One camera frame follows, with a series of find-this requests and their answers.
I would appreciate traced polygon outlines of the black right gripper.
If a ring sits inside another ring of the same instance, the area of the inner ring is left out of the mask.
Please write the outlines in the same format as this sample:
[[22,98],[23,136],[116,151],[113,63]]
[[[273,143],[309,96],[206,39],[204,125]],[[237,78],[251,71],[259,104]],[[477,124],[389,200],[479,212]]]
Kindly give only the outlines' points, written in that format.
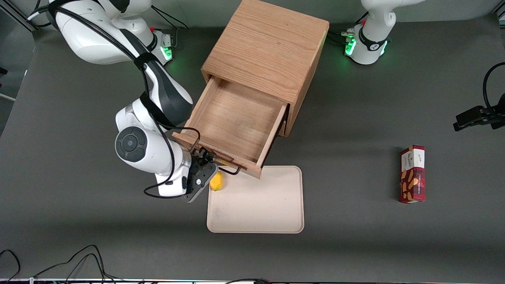
[[191,167],[189,169],[189,178],[202,177],[210,178],[211,173],[219,171],[218,164],[214,161],[216,153],[201,147],[199,150],[194,149],[191,151]]

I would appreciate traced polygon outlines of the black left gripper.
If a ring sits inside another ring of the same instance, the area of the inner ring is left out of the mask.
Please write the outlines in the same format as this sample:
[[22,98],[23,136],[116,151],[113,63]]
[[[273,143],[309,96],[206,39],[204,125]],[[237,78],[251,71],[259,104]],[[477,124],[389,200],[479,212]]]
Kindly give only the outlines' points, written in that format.
[[475,106],[467,110],[467,115],[457,115],[453,129],[458,132],[466,128],[490,124],[493,130],[505,126],[505,94],[503,93],[494,106]]

